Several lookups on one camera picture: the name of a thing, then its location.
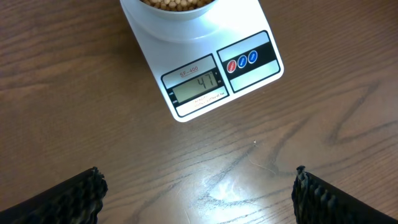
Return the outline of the white digital kitchen scale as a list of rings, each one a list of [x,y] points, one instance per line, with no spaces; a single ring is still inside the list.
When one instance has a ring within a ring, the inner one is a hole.
[[[284,73],[258,0],[213,1],[164,11],[141,1],[121,7],[172,116],[190,121]]]

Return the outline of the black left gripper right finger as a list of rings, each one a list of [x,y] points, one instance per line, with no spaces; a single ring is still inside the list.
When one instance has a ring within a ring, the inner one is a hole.
[[[397,224],[386,215],[346,192],[297,167],[292,190],[298,224]]]

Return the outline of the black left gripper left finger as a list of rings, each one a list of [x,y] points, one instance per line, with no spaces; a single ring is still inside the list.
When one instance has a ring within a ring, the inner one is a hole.
[[[1,223],[96,224],[108,191],[104,175],[92,167],[1,212]]]

